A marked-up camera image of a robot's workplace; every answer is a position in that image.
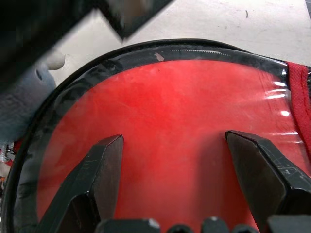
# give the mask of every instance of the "black clamp jaw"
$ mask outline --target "black clamp jaw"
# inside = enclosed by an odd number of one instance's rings
[[[307,233],[311,230],[311,178],[268,139],[227,131],[241,190],[261,233]],[[160,233],[153,219],[112,220],[117,200],[122,135],[104,139],[66,177],[36,233]],[[168,233],[193,233],[175,225]],[[201,233],[230,233],[217,217],[205,220]],[[232,233],[257,233],[238,225]]]

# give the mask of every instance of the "dark object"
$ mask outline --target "dark object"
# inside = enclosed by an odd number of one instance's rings
[[[194,233],[193,230],[191,230],[190,227],[187,227],[185,225],[176,225],[171,227],[167,233]]]
[[[309,12],[309,17],[311,19],[311,0],[306,0],[307,10]]]
[[[272,216],[268,219],[268,233],[308,233],[311,216]]]
[[[268,139],[227,131],[241,190],[261,232],[271,215],[311,214],[311,179]]]
[[[36,232],[94,232],[111,218],[117,201],[123,137],[106,138],[66,177]]]
[[[229,233],[229,228],[220,218],[210,217],[203,222],[201,233]]]
[[[98,7],[124,39],[133,34],[172,0],[100,0]]]
[[[258,233],[258,232],[252,227],[246,225],[238,225],[233,229],[231,233]]]
[[[135,0],[137,3],[132,4],[133,1],[1,1],[0,92],[14,83],[93,8],[99,7],[102,10],[111,26],[123,39],[172,0]]]
[[[104,220],[95,233],[160,233],[160,225],[153,219]]]

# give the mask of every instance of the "red surface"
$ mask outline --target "red surface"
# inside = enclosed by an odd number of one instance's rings
[[[294,117],[311,161],[311,113],[307,87],[308,68],[288,62]]]
[[[224,135],[269,138],[309,173],[281,86],[269,73],[216,61],[162,62],[114,75],[84,94],[55,129],[38,182],[38,218],[91,146],[121,133],[115,218],[151,217],[163,231],[182,223],[197,233],[210,216],[230,228],[254,226]]]
[[[5,164],[7,164],[8,166],[12,166],[13,161],[12,161],[12,160],[10,160],[9,162],[6,162]]]

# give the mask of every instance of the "red strap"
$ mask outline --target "red strap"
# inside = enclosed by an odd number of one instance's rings
[[[311,161],[311,114],[307,87],[308,68],[291,62],[288,62],[287,65],[289,67],[294,118],[298,125],[299,133],[305,142],[308,157]]]

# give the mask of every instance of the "white surface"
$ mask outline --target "white surface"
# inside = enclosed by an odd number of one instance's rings
[[[100,13],[93,12],[57,45],[66,62],[51,73],[59,84],[111,50],[168,38],[216,40],[311,66],[311,20],[305,0],[175,0],[123,44]]]
[[[10,171],[10,167],[5,164],[0,162],[0,176],[2,177],[7,177]]]

